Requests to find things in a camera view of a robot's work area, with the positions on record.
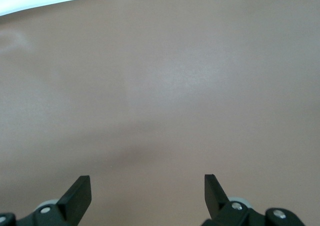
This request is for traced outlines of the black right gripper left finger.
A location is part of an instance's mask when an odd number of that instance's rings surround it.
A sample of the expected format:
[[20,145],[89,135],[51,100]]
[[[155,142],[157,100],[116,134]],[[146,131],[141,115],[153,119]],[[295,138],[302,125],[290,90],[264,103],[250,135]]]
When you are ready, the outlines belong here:
[[42,205],[24,218],[0,213],[0,226],[78,226],[91,201],[91,179],[82,175],[56,203]]

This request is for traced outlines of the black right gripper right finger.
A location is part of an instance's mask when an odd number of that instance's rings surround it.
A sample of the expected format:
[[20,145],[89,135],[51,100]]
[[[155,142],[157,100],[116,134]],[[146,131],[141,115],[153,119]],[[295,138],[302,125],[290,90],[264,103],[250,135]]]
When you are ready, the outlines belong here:
[[304,226],[287,209],[272,207],[260,214],[239,200],[230,200],[213,174],[204,176],[204,198],[210,219],[201,226]]

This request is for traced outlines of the brown table mat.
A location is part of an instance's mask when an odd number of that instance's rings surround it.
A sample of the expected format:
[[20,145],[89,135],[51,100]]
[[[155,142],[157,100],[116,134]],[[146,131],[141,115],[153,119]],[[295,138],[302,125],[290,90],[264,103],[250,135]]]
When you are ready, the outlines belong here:
[[0,16],[0,213],[82,175],[79,226],[200,226],[204,176],[320,226],[320,0],[75,0]]

